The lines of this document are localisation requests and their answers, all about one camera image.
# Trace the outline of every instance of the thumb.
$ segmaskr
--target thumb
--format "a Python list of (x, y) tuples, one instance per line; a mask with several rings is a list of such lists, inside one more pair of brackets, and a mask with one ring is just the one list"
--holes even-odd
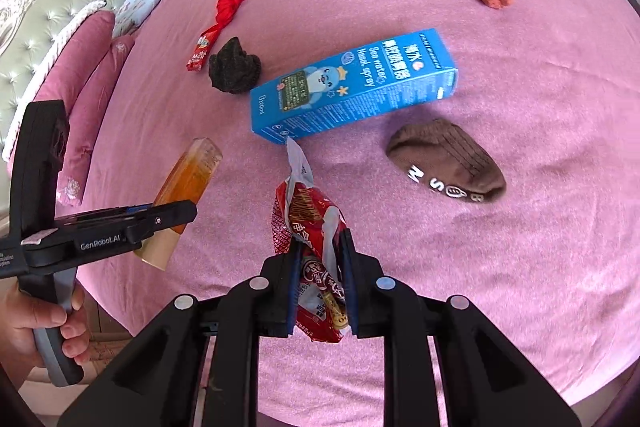
[(13, 328), (55, 328), (66, 322), (62, 306), (31, 297), (17, 285), (7, 297), (6, 321)]

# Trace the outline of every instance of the mounting screw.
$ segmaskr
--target mounting screw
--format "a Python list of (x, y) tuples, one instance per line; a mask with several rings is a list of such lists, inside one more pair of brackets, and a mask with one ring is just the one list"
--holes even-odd
[(269, 285), (269, 279), (267, 277), (254, 277), (249, 281), (249, 286), (253, 290), (264, 290)]
[(392, 290), (396, 287), (396, 281), (391, 279), (391, 277), (380, 277), (376, 281), (376, 286), (381, 290)]
[(469, 299), (462, 295), (453, 295), (451, 298), (451, 306), (457, 310), (466, 310), (469, 308)]
[(193, 302), (191, 295), (179, 295), (175, 298), (174, 306), (179, 310), (188, 310), (193, 306)]

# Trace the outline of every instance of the light blue pillow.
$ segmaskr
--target light blue pillow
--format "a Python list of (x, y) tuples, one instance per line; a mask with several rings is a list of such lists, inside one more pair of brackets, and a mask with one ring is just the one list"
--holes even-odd
[(161, 0), (126, 0), (116, 12), (113, 38), (139, 28)]

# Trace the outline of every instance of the snack package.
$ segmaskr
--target snack package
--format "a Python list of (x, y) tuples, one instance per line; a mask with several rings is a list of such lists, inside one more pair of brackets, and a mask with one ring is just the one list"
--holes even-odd
[(196, 49), (194, 49), (193, 55), (187, 62), (189, 71), (200, 71), (202, 69), (213, 44), (218, 40), (222, 30), (233, 20), (242, 1), (244, 0), (218, 0), (216, 23), (211, 28), (204, 30), (200, 38), (198, 38)]
[(286, 253), (291, 236), (306, 244), (296, 324), (312, 341), (338, 343), (348, 319), (334, 244), (346, 224), (340, 209), (314, 186), (311, 167), (290, 138), (287, 154), (291, 174), (276, 189), (273, 247), (276, 253)]

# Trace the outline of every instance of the pink bedsheet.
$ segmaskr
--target pink bedsheet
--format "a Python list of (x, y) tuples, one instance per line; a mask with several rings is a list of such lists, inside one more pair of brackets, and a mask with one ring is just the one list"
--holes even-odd
[[(225, 153), (166, 273), (133, 254), (79, 278), (132, 333), (173, 296), (209, 298), (271, 254), (286, 152), (250, 131), (248, 97), (187, 72), (217, 0), (163, 0), (109, 105), (84, 208), (151, 201), (193, 137)], [(625, 0), (247, 0), (239, 36), (262, 80), (381, 38), (437, 28), (460, 68), (449, 100), (301, 140), (356, 247), (418, 293), (469, 296), (574, 403), (640, 355), (640, 19)], [(384, 154), (403, 124), (446, 117), (493, 156), (495, 204), (430, 193)], [(265, 340), (260, 411), (297, 426), (382, 425), (382, 341)]]

